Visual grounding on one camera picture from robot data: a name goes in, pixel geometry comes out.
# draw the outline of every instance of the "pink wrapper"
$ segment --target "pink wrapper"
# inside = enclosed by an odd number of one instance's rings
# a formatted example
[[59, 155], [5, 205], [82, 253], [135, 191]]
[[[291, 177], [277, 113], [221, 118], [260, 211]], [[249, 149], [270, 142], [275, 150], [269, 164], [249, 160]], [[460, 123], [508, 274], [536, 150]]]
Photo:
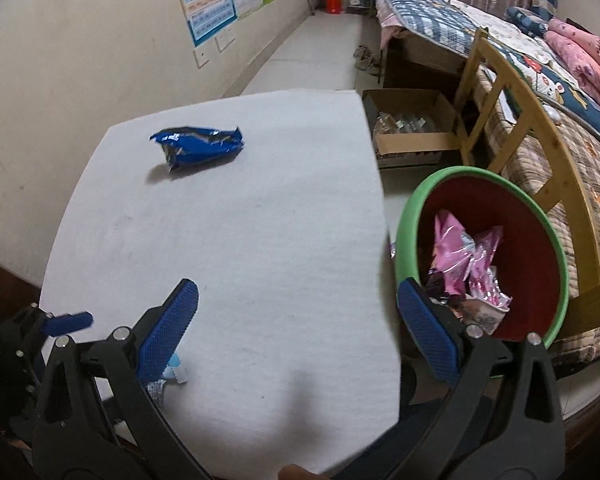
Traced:
[[435, 246], [432, 268], [443, 273], [448, 294], [465, 294], [474, 256], [474, 240], [449, 211], [440, 210], [434, 226]]
[[493, 256], [502, 240], [502, 226], [492, 227], [475, 236], [474, 260], [469, 273], [469, 295], [500, 309], [509, 311], [511, 298], [503, 294], [491, 267]]
[[448, 304], [465, 323], [478, 324], [492, 334], [511, 303], [511, 298], [500, 290], [496, 269], [491, 266], [503, 227], [493, 227], [476, 235], [474, 240], [455, 216], [440, 210], [434, 229], [428, 293]]

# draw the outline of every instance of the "metal screw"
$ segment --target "metal screw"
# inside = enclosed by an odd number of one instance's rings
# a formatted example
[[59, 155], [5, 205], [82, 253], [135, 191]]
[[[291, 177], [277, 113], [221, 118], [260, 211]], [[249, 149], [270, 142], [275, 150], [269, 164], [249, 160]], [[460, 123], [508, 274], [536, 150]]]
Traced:
[[476, 324], [469, 325], [464, 331], [472, 339], [480, 339], [484, 335], [484, 330]]
[[124, 341], [131, 334], [131, 330], [129, 330], [126, 326], [119, 326], [117, 329], [113, 331], [113, 339], [116, 341]]
[[530, 332], [527, 334], [526, 340], [529, 341], [533, 346], [538, 346], [542, 343], [542, 338], [536, 332]]
[[56, 346], [58, 348], [64, 348], [68, 344], [69, 344], [69, 336], [61, 335], [60, 337], [56, 338]]

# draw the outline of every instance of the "blue gripper pad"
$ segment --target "blue gripper pad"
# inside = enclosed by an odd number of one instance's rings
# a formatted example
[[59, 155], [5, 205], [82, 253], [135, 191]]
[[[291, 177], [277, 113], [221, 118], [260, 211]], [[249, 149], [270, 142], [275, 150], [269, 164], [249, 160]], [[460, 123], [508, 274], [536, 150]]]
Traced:
[[47, 319], [42, 325], [40, 332], [49, 337], [58, 337], [88, 328], [92, 324], [93, 316], [89, 312], [64, 314], [63, 316]]
[[197, 309], [198, 287], [191, 280], [181, 280], [163, 306], [149, 309], [136, 324], [134, 332], [138, 333], [145, 319], [155, 320], [138, 348], [136, 376], [142, 384], [160, 379]]
[[459, 346], [432, 312], [429, 303], [413, 279], [407, 278], [399, 285], [398, 310], [413, 340], [435, 377], [453, 385], [460, 375]]

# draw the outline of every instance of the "green rim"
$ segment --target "green rim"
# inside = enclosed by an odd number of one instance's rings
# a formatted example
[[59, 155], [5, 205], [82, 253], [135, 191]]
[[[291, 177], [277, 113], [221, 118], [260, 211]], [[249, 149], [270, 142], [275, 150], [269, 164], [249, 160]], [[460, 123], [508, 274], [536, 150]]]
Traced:
[[414, 278], [417, 282], [420, 282], [417, 253], [418, 224], [420, 222], [420, 213], [424, 207], [424, 203], [433, 189], [443, 180], [464, 175], [476, 176], [490, 180], [513, 193], [513, 195], [522, 200], [522, 202], [524, 202], [526, 206], [531, 209], [531, 211], [536, 215], [536, 218], [538, 218], [540, 223], [544, 226], [544, 230], [549, 235], [558, 260], [558, 271], [560, 272], [562, 283], [560, 288], [560, 299], [558, 300], [558, 305], [555, 309], [554, 320], [552, 321], [549, 330], [542, 338], [544, 341], [544, 346], [549, 347], [549, 345], [554, 342], [558, 332], [560, 331], [560, 327], [564, 321], [564, 316], [567, 313], [567, 304], [569, 301], [569, 271], [567, 269], [567, 261], [564, 256], [564, 250], [562, 249], [560, 240], [558, 240], [558, 237], [554, 228], [551, 226], [549, 219], [546, 217], [542, 209], [540, 209], [538, 204], [536, 204], [536, 202], [534, 202], [528, 194], [522, 191], [515, 184], [510, 183], [508, 180], [502, 178], [496, 173], [482, 170], [480, 168], [473, 168], [471, 166], [452, 166], [451, 168], [439, 170], [422, 181], [422, 183], [413, 192], [413, 195], [411, 195], [407, 205], [404, 207], [404, 211], [400, 217], [400, 223], [398, 224], [397, 237], [395, 241], [396, 282], [401, 283], [409, 277]]

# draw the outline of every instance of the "wooden chair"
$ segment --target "wooden chair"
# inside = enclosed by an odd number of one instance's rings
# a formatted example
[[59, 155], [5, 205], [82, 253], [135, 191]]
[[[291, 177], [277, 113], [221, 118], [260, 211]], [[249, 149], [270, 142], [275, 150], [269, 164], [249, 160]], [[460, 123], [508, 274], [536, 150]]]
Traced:
[[[472, 149], [487, 124], [500, 92], [507, 89], [518, 104], [520, 115], [501, 149], [494, 154], [488, 170], [501, 173], [522, 140], [533, 130], [533, 135], [540, 142], [549, 162], [552, 176], [532, 198], [545, 212], [560, 202], [564, 206], [578, 272], [580, 294], [570, 299], [558, 338], [587, 332], [600, 326], [600, 240], [585, 188], [567, 147], [560, 140], [558, 131], [540, 101], [515, 68], [486, 39], [487, 35], [483, 29], [476, 31], [454, 99], [454, 108], [458, 113], [456, 135], [459, 138], [462, 162], [471, 166], [474, 164]], [[497, 78], [482, 103], [475, 126], [467, 134], [461, 112], [472, 94], [476, 72], [482, 62], [487, 63], [497, 74]]]

